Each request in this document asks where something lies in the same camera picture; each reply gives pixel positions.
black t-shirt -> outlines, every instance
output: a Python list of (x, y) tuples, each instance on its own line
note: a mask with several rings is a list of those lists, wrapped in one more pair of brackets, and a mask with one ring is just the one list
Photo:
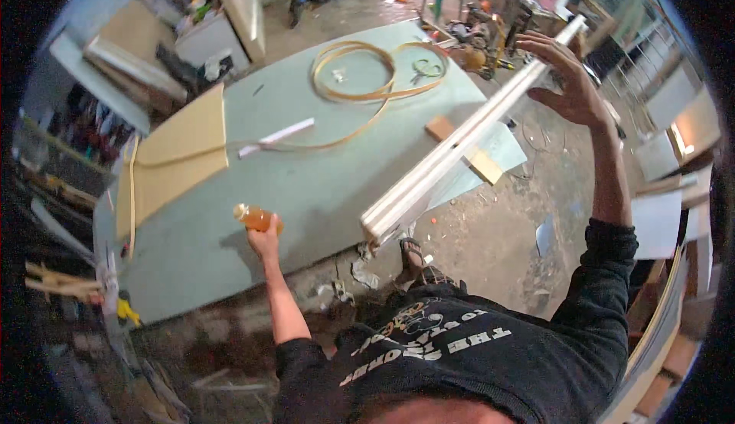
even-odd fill
[(274, 422), (354, 422), (379, 396), (484, 401), (520, 422), (590, 422), (628, 358), (625, 313), (637, 241), (595, 219), (587, 252), (551, 321), (449, 284), (401, 295), (388, 317), (337, 337), (327, 360), (311, 339), (277, 346)]

right hand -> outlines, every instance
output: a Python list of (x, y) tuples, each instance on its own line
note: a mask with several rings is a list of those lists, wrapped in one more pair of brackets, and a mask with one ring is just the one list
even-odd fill
[(518, 47), (551, 65), (564, 79), (562, 94), (531, 88), (528, 97), (572, 123), (589, 126), (590, 130), (610, 129), (612, 117), (586, 70), (569, 48), (544, 34), (530, 31), (518, 35)]
[(248, 242), (263, 263), (271, 260), (278, 262), (278, 222), (278, 215), (273, 214), (266, 232), (248, 229)]

person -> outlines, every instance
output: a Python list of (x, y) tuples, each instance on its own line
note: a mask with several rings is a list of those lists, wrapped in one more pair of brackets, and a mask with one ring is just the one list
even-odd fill
[(561, 94), (530, 98), (590, 130), (593, 214), (565, 300), (551, 320), (474, 295), (401, 240), (397, 292), (369, 323), (340, 332), (327, 359), (279, 269), (276, 223), (248, 232), (265, 269), (280, 391), (274, 422), (591, 422), (626, 371), (629, 276), (638, 243), (611, 116), (574, 53), (537, 33), (518, 46), (551, 64)]

green table top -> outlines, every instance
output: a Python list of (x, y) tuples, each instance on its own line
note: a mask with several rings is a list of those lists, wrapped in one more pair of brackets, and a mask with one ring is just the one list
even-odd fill
[[(309, 71), (317, 53), (337, 41), (359, 40), (383, 49), (416, 41), (415, 21), (366, 30), (297, 53), (259, 70), (225, 90), (227, 141), (257, 140), (314, 117), (316, 126), (291, 141), (316, 144), (354, 131), (379, 104), (335, 103), (313, 91)], [(367, 92), (385, 83), (387, 73), (370, 54), (356, 52), (327, 65), (325, 81), (348, 92)], [(411, 63), (436, 56), (407, 49), (395, 56), (396, 88), (409, 87)], [(342, 70), (337, 84), (332, 70)], [(95, 208), (95, 252), (115, 251), (118, 281), (144, 323), (173, 317), (221, 300), (262, 282), (245, 230), (232, 218), (235, 204), (257, 204), (278, 212), (285, 223), (280, 239), (281, 267), (290, 272), (362, 241), (359, 217), (392, 184), (436, 145), (423, 130), (443, 114), (463, 121), (485, 102), (482, 92), (455, 63), (444, 82), (416, 97), (391, 101), (384, 116), (362, 135), (336, 148), (310, 153), (259, 152), (194, 187), (154, 213), (137, 229), (133, 259), (119, 260), (115, 217), (107, 196)], [(464, 169), (445, 201), (481, 183)], [(117, 183), (110, 188), (113, 202)]]

plastic bottle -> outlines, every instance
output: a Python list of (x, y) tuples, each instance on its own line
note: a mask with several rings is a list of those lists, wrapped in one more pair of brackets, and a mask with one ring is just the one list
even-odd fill
[[(258, 206), (248, 206), (246, 204), (238, 204), (232, 210), (234, 219), (244, 223), (246, 228), (251, 228), (256, 231), (266, 232), (268, 227), (271, 225), (271, 217), (273, 213), (261, 209)], [(279, 218), (278, 226), (276, 227), (276, 233), (278, 235), (283, 231), (283, 222)]]

